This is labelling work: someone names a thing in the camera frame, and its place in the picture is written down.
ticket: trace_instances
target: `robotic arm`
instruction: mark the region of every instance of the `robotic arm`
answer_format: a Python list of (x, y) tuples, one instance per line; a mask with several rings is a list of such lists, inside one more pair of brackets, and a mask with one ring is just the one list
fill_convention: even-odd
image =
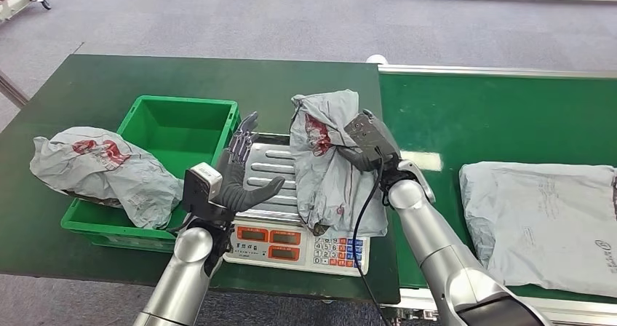
[(361, 153), (340, 152), (361, 170), (383, 167), (381, 189), (399, 214), (403, 232), (439, 311), (442, 325), (539, 326), (552, 323), (495, 281), (432, 203), (422, 172), (402, 160), (383, 124), (364, 111), (345, 128)]
[(212, 275), (230, 249), (236, 213), (270, 199), (283, 187), (283, 177), (252, 191), (242, 186), (244, 163), (257, 137), (251, 133), (255, 127), (257, 113), (242, 120), (216, 170), (201, 163), (186, 171), (182, 203), (187, 217), (177, 228), (173, 256), (133, 326), (194, 325)]
[[(186, 171), (183, 206), (173, 256), (134, 326), (192, 326), (229, 249), (237, 212), (277, 194), (283, 178), (254, 191), (242, 187), (244, 163), (257, 114), (242, 121), (217, 170), (202, 163)], [(339, 152), (363, 171), (382, 168), (380, 186), (399, 214), (407, 242), (429, 285), (444, 326), (539, 326), (552, 323), (495, 281), (435, 210), (435, 196), (422, 172), (401, 159), (388, 128), (369, 111), (345, 128), (359, 146)]]

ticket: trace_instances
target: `crumpled plastic bag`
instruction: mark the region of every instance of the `crumpled plastic bag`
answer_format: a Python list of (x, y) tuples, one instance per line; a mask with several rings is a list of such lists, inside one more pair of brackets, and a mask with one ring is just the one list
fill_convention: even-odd
[(497, 280), (617, 297), (611, 166), (480, 162), (460, 179), (469, 234)]
[(182, 180), (114, 132), (72, 127), (33, 141), (30, 171), (38, 179), (62, 194), (124, 208), (139, 228), (165, 227), (182, 199)]
[[(357, 147), (344, 127), (358, 114), (358, 100), (351, 90), (292, 98), (296, 112), (290, 151), (298, 213), (316, 236), (350, 237), (375, 182), (374, 172), (360, 172), (336, 151), (336, 146)], [(376, 191), (358, 236), (384, 236), (387, 231), (381, 191)]]

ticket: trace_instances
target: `green bin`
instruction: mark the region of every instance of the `green bin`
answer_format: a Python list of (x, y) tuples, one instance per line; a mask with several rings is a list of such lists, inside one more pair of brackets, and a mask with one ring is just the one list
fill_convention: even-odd
[[(118, 133), (152, 153), (174, 176), (200, 162), (214, 164), (239, 123), (238, 103), (231, 100), (142, 95), (133, 103)], [(186, 212), (178, 205), (169, 227)], [(175, 237), (165, 230), (136, 228), (123, 209), (75, 199), (60, 225), (82, 234), (94, 245), (172, 252)]]

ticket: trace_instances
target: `red printed logo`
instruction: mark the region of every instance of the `red printed logo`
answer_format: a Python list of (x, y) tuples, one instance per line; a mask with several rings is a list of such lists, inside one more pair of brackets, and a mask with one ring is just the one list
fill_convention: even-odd
[(308, 137), (308, 145), (311, 146), (313, 155), (321, 156), (332, 146), (330, 137), (327, 135), (327, 127), (311, 115), (306, 114), (304, 130)]
[(80, 155), (94, 154), (105, 165), (111, 163), (119, 166), (130, 157), (130, 155), (121, 153), (116, 143), (112, 140), (104, 140), (101, 146), (94, 140), (80, 140), (73, 143), (73, 151)]

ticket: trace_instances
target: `metal pole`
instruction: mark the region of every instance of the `metal pole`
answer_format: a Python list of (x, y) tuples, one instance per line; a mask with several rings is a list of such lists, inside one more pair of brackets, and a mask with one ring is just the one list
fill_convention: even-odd
[(0, 70), (0, 92), (19, 109), (23, 108), (30, 100), (2, 70)]

